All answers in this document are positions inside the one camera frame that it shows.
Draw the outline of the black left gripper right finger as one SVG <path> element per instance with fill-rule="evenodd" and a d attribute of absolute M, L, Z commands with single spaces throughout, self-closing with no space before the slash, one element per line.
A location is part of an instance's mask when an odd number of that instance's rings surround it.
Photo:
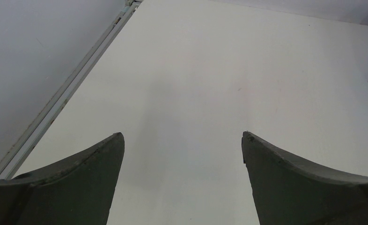
<path fill-rule="evenodd" d="M 262 225 L 368 225 L 368 177 L 242 136 L 243 161 Z"/>

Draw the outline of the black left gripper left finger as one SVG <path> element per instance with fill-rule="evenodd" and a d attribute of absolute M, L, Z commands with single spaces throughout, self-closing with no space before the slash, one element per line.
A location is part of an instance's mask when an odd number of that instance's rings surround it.
<path fill-rule="evenodd" d="M 0 225 L 104 225 L 125 152 L 115 133 L 45 167 L 0 180 Z"/>

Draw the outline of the aluminium left frame rail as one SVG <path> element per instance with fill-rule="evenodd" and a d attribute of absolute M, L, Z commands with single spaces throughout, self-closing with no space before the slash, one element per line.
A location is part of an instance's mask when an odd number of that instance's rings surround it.
<path fill-rule="evenodd" d="M 138 0 L 0 0 L 0 179 L 10 179 Z"/>

